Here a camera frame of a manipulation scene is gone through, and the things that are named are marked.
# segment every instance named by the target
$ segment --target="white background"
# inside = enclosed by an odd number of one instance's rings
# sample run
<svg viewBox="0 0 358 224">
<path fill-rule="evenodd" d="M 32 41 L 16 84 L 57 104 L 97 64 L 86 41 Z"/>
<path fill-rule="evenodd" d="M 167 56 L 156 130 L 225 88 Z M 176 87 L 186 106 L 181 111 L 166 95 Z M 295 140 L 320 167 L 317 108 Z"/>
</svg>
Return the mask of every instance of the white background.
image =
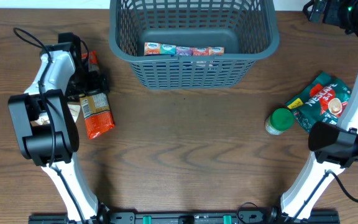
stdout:
<svg viewBox="0 0 358 224">
<path fill-rule="evenodd" d="M 277 11 L 300 11 L 309 0 L 273 0 L 273 2 Z M 0 0 L 0 8 L 109 9 L 109 6 L 110 0 Z"/>
</svg>

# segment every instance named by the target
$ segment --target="small bottle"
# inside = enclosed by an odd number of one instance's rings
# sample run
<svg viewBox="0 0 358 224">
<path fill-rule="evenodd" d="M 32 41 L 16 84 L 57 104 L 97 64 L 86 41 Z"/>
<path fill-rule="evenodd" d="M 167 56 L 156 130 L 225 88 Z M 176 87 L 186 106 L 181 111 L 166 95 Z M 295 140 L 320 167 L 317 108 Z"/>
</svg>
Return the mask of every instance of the small bottle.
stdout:
<svg viewBox="0 0 358 224">
<path fill-rule="evenodd" d="M 266 119 L 265 128 L 270 134 L 280 135 L 284 133 L 284 131 L 290 129 L 294 121 L 295 119 L 291 111 L 285 108 L 280 108 L 275 110 L 273 114 Z"/>
</svg>

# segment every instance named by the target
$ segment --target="green bag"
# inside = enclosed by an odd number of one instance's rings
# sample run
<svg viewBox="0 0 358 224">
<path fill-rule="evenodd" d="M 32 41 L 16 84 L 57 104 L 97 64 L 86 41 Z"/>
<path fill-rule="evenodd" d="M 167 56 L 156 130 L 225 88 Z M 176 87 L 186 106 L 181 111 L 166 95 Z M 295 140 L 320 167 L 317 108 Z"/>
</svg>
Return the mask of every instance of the green bag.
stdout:
<svg viewBox="0 0 358 224">
<path fill-rule="evenodd" d="M 340 79 L 322 72 L 285 105 L 291 109 L 300 126 L 310 132 L 317 122 L 336 124 L 351 97 L 351 89 Z"/>
</svg>

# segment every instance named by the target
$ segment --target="wooden tabletop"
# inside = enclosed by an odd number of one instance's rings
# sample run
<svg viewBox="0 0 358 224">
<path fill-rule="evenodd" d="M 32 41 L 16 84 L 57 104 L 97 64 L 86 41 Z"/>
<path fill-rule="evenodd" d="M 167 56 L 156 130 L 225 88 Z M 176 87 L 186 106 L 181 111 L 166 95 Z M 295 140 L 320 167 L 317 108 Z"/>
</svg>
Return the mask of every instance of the wooden tabletop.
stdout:
<svg viewBox="0 0 358 224">
<path fill-rule="evenodd" d="M 269 135 L 264 120 L 320 70 L 353 87 L 358 38 L 312 24 L 300 12 L 277 12 L 280 46 L 229 89 L 150 91 L 108 44 L 107 10 L 0 9 L 0 223 L 25 223 L 34 212 L 64 213 L 55 186 L 19 151 L 7 100 L 21 94 L 40 67 L 39 49 L 12 32 L 19 26 L 46 44 L 74 32 L 96 50 L 109 75 L 116 127 L 89 140 L 82 114 L 80 163 L 89 185 L 111 208 L 139 212 L 268 207 L 288 190 L 308 157 L 308 135 L 295 124 Z M 358 163 L 339 176 L 358 197 Z M 358 223 L 358 204 L 333 182 L 316 208 L 335 208 Z"/>
</svg>

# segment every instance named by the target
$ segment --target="basket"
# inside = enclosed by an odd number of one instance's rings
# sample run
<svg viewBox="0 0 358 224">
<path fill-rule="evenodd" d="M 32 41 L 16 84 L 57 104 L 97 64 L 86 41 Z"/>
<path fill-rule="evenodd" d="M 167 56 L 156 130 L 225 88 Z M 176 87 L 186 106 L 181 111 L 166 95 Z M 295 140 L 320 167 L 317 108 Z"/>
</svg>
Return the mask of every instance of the basket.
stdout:
<svg viewBox="0 0 358 224">
<path fill-rule="evenodd" d="M 111 0 L 109 44 L 153 90 L 228 88 L 278 47 L 272 0 Z M 221 56 L 144 56 L 144 43 L 224 47 Z"/>
</svg>

